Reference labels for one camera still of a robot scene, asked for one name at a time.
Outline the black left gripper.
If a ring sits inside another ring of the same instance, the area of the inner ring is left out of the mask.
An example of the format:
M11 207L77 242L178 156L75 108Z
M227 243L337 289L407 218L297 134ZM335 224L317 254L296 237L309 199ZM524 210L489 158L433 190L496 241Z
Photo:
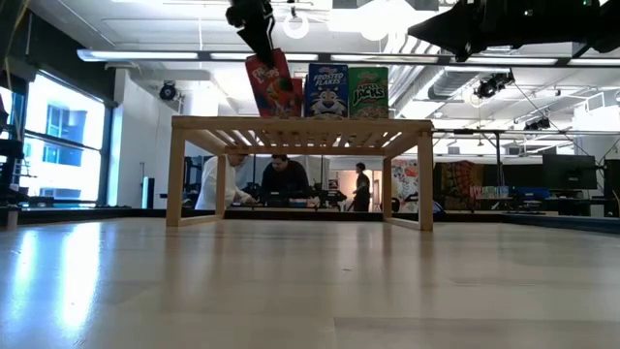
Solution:
M275 26L270 0L230 0L227 22L267 67L274 66L271 33Z

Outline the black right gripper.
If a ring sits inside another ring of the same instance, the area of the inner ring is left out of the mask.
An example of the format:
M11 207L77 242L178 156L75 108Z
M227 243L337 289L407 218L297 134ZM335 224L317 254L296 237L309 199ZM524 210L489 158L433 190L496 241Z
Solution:
M575 42L599 49L599 0L476 0L408 28L417 39L449 51L457 62L491 47Z

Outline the red Froot Loops cereal box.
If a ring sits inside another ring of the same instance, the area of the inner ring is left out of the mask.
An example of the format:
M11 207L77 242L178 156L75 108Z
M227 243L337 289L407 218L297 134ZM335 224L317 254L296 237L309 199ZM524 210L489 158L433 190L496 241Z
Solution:
M285 53L272 51L273 66L249 56L245 68L261 118L301 117L302 80L292 78Z

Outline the blue Frosted Flakes cereal box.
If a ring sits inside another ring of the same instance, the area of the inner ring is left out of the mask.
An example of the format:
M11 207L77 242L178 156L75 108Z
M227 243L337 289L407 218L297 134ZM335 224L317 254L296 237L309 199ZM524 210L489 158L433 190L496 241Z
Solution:
M311 63L304 84L304 116L348 117L348 76L347 65Z

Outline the green Apple Jacks cereal box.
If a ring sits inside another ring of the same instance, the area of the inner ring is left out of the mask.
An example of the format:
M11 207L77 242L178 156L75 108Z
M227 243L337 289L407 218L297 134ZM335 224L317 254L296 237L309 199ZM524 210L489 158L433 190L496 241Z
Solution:
M351 67L348 84L350 118L388 119L387 67Z

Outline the slatted light wooden shelf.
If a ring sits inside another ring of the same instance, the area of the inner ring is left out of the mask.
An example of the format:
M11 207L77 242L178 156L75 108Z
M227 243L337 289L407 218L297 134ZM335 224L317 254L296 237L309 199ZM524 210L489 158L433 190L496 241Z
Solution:
M182 227L222 220L225 214L225 164L233 154L374 156L382 162L383 221L422 232L433 230L433 124L429 120L260 118L188 116L171 119L166 225ZM182 192L185 145L191 143L218 160L215 213L184 218ZM415 148L418 157L418 219L392 216L394 158Z

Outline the black ceiling track lights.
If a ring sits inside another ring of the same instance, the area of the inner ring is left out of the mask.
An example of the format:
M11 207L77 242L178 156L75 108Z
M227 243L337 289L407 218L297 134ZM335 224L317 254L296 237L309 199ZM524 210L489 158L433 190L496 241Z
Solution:
M512 70L505 73L494 73L480 81L479 86L474 89L474 95L479 99L490 99L514 82Z

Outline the long ceiling light bar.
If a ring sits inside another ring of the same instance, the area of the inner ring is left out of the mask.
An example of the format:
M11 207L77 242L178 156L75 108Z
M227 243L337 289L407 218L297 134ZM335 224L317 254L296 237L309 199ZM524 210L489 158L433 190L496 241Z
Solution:
M243 62L251 54L241 51L165 51L165 50L93 50L80 49L77 56L84 62ZM523 68L571 68L599 69L620 68L620 57L571 58L536 57L521 55L474 55L463 62L446 54L417 53L326 53L294 52L285 55L294 63L342 63L342 64L383 64L420 66L485 66L485 67L523 67Z

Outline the black overhead pipe rig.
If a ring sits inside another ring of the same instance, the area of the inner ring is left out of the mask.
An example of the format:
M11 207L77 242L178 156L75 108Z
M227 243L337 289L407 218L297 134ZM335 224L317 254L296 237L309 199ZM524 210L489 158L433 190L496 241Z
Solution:
M461 152L453 156L457 161L493 164L501 185L506 166L539 164L545 151L566 147L595 158L597 189L603 191L605 160L620 160L620 131L435 129L433 142L436 148L459 146Z

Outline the person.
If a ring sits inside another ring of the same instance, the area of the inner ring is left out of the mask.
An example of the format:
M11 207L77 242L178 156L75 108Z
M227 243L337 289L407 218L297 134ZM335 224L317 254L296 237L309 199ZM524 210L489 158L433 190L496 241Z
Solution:
M356 164L356 190L354 191L353 210L355 212L367 212L370 205L370 180L364 173L364 163Z
M223 179L225 183L224 199L226 206L230 206L233 203L253 204L255 202L250 194L242 191L236 185L236 169L243 164L245 158L246 154L232 154L226 155L223 161L225 164ZM213 156L203 165L201 191L195 204L196 210L216 209L219 163L219 157Z
M272 154L263 170L260 200L262 203L308 199L310 185L303 165L286 154Z

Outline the dark patterned fabric panel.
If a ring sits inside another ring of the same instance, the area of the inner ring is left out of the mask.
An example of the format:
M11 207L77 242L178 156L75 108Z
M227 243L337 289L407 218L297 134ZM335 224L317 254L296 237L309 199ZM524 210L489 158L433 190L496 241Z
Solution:
M473 210L476 199L471 194L472 187L481 187L484 165L469 161L445 162L439 164L440 189L438 202L443 202L445 210Z

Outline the cluttered work table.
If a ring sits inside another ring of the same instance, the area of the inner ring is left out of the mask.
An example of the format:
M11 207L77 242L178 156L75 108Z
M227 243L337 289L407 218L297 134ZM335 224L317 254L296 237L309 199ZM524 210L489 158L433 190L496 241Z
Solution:
M341 209L347 197L338 190L305 192L261 192L253 204L232 204L233 208L320 208Z

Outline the colourful printed banner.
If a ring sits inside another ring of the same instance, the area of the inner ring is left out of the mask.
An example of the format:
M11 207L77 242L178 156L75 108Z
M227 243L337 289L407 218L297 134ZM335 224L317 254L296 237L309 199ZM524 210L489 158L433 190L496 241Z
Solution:
M417 213L418 202L408 198L418 195L419 167L416 160L391 160L391 196L399 202L400 213Z

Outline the black computer monitor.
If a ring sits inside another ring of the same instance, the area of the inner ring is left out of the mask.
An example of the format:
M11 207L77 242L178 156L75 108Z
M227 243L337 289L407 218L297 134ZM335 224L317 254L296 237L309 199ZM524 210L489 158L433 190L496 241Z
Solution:
M597 164L593 156L544 154L543 182L549 189L594 190Z

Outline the background office desk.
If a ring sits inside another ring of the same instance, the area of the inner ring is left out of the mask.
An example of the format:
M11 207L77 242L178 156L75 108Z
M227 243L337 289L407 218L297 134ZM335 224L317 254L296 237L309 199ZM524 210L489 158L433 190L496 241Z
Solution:
M593 195L589 190L551 190L538 187L472 186L473 208L535 215L620 218L620 195Z

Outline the large bright window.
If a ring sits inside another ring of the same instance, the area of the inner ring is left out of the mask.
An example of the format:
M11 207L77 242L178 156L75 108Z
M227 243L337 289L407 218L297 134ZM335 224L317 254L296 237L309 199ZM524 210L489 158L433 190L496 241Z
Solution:
M8 121L22 133L16 181L29 197L91 202L99 197L106 121L103 102L38 74L23 93L0 85Z

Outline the grey ventilation duct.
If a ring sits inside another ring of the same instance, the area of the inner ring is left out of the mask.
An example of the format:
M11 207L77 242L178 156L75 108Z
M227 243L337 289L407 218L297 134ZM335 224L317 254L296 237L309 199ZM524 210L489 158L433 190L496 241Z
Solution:
M445 68L439 76L432 82L427 90L430 100L444 101L452 98L463 87L480 74L479 71L454 70L451 67Z

